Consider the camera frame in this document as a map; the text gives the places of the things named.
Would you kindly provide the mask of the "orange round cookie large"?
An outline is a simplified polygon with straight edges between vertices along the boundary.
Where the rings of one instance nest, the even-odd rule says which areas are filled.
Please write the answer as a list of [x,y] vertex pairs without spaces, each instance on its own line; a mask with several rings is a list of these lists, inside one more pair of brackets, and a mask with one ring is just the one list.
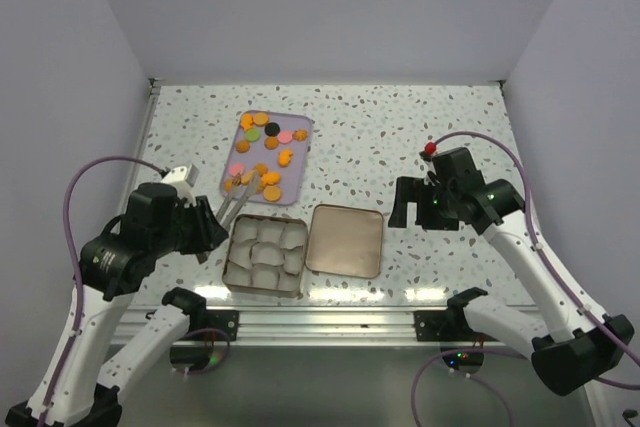
[[268,185],[263,190],[263,197],[268,202],[278,202],[282,196],[282,191],[277,185]]

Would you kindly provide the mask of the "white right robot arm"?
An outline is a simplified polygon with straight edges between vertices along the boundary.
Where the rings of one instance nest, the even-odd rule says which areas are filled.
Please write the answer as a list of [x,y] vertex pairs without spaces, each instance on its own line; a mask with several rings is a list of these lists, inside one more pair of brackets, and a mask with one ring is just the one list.
[[615,368],[635,329],[610,315],[575,280],[534,226],[525,199],[504,179],[486,182],[466,148],[429,157],[424,178],[397,178],[391,228],[408,224],[409,204],[426,231],[471,227],[506,261],[539,315],[508,307],[479,287],[450,297],[443,336],[485,334],[529,360],[553,393],[566,396]]

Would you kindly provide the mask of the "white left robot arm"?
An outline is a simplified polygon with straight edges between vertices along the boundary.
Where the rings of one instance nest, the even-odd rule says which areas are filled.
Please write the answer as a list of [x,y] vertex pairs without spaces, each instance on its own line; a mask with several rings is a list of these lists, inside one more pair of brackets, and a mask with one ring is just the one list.
[[107,351],[143,280],[161,258],[204,261],[228,237],[204,196],[192,199],[168,183],[143,183],[124,214],[81,250],[71,307],[50,365],[32,396],[11,407],[8,426],[115,426],[131,388],[162,353],[182,339],[212,332],[205,299],[176,287],[146,326],[117,354]]

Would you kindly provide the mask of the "orange animal shaped cookie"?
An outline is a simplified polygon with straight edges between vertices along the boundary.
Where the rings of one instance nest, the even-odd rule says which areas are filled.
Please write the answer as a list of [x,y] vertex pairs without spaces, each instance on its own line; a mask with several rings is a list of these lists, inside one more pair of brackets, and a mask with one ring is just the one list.
[[290,149],[281,150],[278,154],[277,163],[280,167],[286,168],[292,162],[294,152]]

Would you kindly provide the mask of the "metal tongs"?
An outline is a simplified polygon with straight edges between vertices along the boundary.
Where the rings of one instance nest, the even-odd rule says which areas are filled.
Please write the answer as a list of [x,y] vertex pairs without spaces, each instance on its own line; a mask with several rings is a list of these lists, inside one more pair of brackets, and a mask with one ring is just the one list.
[[242,175],[236,175],[232,178],[234,180],[234,186],[227,192],[216,212],[216,219],[225,230],[229,230],[232,222],[238,216],[246,202],[255,194],[256,186],[261,181],[260,174],[256,172],[256,176],[248,185],[242,185]]

